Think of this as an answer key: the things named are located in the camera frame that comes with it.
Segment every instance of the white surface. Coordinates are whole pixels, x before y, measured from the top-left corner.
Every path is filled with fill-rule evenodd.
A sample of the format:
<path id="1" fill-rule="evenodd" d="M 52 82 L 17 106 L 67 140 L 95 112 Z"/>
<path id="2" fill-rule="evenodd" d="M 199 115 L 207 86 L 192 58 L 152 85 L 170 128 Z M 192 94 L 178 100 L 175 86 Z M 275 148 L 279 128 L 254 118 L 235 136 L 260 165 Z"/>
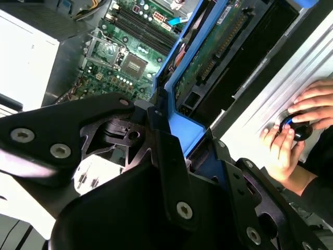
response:
<path id="1" fill-rule="evenodd" d="M 59 42 L 0 10 L 0 93 L 41 107 Z"/>
<path id="2" fill-rule="evenodd" d="M 97 155 L 92 155 L 80 163 L 74 175 L 75 190 L 81 195 L 86 194 L 92 189 L 120 175 L 120 168 L 121 166 L 113 162 Z M 81 176 L 86 177 L 84 183 L 80 183 Z M 98 181 L 98 185 L 92 186 L 94 180 Z"/>
<path id="3" fill-rule="evenodd" d="M 30 223 L 45 239 L 49 239 L 53 218 L 13 177 L 0 173 L 0 214 Z"/>
<path id="4" fill-rule="evenodd" d="M 331 75 L 332 66 L 333 11 L 221 137 L 232 158 L 249 158 L 262 168 L 266 154 L 258 140 L 260 132 L 274 123 L 308 85 Z"/>

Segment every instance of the black metal bracket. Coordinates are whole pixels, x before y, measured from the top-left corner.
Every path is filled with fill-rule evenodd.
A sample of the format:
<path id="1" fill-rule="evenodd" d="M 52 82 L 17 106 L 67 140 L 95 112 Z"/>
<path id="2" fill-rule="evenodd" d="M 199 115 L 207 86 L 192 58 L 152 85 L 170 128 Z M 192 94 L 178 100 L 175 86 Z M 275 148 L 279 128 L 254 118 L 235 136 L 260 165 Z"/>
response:
<path id="1" fill-rule="evenodd" d="M 258 217 L 269 217 L 276 224 L 279 249 L 326 249 L 251 160 L 241 158 L 236 166 L 248 181 L 252 195 L 260 195 L 260 202 L 255 207 Z"/>
<path id="2" fill-rule="evenodd" d="M 4 117 L 0 119 L 0 154 L 7 164 L 0 168 L 43 185 L 69 183 L 89 155 L 97 129 L 133 111 L 130 101 L 112 93 Z M 56 144 L 65 145 L 53 147 L 58 157 L 52 154 Z"/>
<path id="3" fill-rule="evenodd" d="M 240 169 L 232 161 L 227 147 L 209 138 L 205 160 L 195 174 L 216 181 L 228 193 L 238 238 L 248 249 L 276 249 L 259 225 L 251 194 Z"/>

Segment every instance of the black mount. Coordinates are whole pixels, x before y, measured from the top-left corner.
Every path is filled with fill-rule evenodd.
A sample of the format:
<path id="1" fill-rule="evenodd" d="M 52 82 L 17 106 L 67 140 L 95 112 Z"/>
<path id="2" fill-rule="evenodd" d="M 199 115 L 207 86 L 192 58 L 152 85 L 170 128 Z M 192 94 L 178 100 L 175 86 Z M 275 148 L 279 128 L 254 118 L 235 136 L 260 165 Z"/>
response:
<path id="1" fill-rule="evenodd" d="M 209 133 L 188 172 L 170 132 L 167 92 L 157 89 L 151 102 L 144 110 L 111 93 L 0 119 L 0 154 L 7 159 L 0 169 L 24 178 L 27 190 L 61 189 L 89 155 L 127 148 L 124 173 L 60 213 L 52 249 L 295 250 L 304 242 L 326 249 L 254 163 L 233 164 Z M 17 129 L 25 132 L 13 135 Z M 276 233 L 268 234 L 273 225 Z"/>

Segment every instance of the cable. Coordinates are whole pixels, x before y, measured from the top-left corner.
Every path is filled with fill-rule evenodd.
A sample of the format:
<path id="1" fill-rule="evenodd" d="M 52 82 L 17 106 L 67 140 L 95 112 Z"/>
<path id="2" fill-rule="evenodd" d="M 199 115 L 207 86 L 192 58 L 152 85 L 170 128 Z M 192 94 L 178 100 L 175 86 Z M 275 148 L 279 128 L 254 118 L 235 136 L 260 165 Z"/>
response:
<path id="1" fill-rule="evenodd" d="M 28 229 L 26 230 L 25 234 L 23 235 L 21 241 L 19 242 L 19 244 L 17 245 L 15 250 L 21 250 L 22 249 L 23 245 L 27 241 L 27 238 L 29 237 L 32 230 L 33 230 L 33 227 L 31 225 L 29 225 Z"/>
<path id="2" fill-rule="evenodd" d="M 92 5 L 92 7 L 90 9 L 96 8 L 97 5 L 98 5 L 98 1 L 97 0 L 93 0 L 93 5 Z"/>
<path id="3" fill-rule="evenodd" d="M 12 230 L 14 229 L 14 227 L 16 227 L 16 225 L 17 225 L 19 222 L 20 222 L 20 220 L 18 220 L 18 221 L 15 223 L 15 225 L 9 230 L 9 232 L 7 233 L 7 235 L 6 235 L 6 237 L 5 237 L 5 239 L 4 239 L 3 243 L 2 243 L 2 245 L 0 246 L 0 250 L 3 248 L 3 246 L 5 245 L 5 242 L 6 242 L 6 240 L 8 239 L 10 233 L 12 232 Z"/>
<path id="4" fill-rule="evenodd" d="M 82 10 L 80 11 L 79 13 L 77 13 L 77 15 L 75 17 L 73 17 L 73 19 L 75 21 L 80 21 L 86 17 L 89 17 L 91 16 L 92 14 L 94 14 L 97 10 L 99 10 L 105 3 L 107 2 L 107 0 L 101 0 L 99 3 L 97 3 L 97 6 L 94 7 L 94 8 L 90 8 L 88 10 Z"/>

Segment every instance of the black plastic part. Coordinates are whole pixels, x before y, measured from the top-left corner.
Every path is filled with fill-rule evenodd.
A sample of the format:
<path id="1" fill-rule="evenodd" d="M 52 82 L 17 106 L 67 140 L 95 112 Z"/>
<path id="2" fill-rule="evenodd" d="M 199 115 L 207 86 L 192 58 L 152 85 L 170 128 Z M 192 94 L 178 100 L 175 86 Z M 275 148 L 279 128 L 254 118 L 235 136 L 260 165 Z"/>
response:
<path id="1" fill-rule="evenodd" d="M 0 105 L 4 105 L 17 112 L 22 111 L 23 105 L 5 95 L 0 94 Z"/>
<path id="2" fill-rule="evenodd" d="M 190 117 L 208 128 L 221 113 L 221 109 L 228 110 L 235 101 L 233 95 L 251 76 L 297 16 L 298 12 L 285 1 L 274 1 L 229 64 L 224 66 L 224 69 L 219 67 L 215 69 L 220 77 Z"/>
<path id="3" fill-rule="evenodd" d="M 313 128 L 310 125 L 310 122 L 308 122 L 308 121 L 299 122 L 299 123 L 292 122 L 292 118 L 297 116 L 297 115 L 300 115 L 300 114 L 302 114 L 302 113 L 294 113 L 294 114 L 291 114 L 291 115 L 287 116 L 280 123 L 280 127 L 279 127 L 279 131 L 281 132 L 282 129 L 284 128 L 284 126 L 286 124 L 289 124 L 290 127 L 295 130 L 294 141 L 296 141 L 296 142 L 306 140 L 307 138 L 309 138 L 311 136 L 311 134 L 313 132 Z"/>
<path id="4" fill-rule="evenodd" d="M 56 221 L 50 247 L 193 250 L 223 249 L 228 244 L 231 249 L 252 249 L 241 246 L 237 238 L 227 193 L 202 177 L 190 174 L 189 181 L 198 204 L 194 216 L 203 216 L 194 232 L 168 221 L 159 170 L 144 164 L 69 204 Z"/>
<path id="5" fill-rule="evenodd" d="M 126 97 L 110 93 L 1 118 L 0 147 L 10 160 L 0 170 L 43 185 L 68 184 L 82 159 L 112 146 L 102 149 L 104 145 L 94 144 L 101 125 L 114 118 L 127 118 L 133 111 L 134 105 Z M 16 128 L 33 131 L 34 140 L 12 140 L 10 133 Z M 55 158 L 50 153 L 51 146 L 57 143 L 70 147 L 69 157 Z"/>

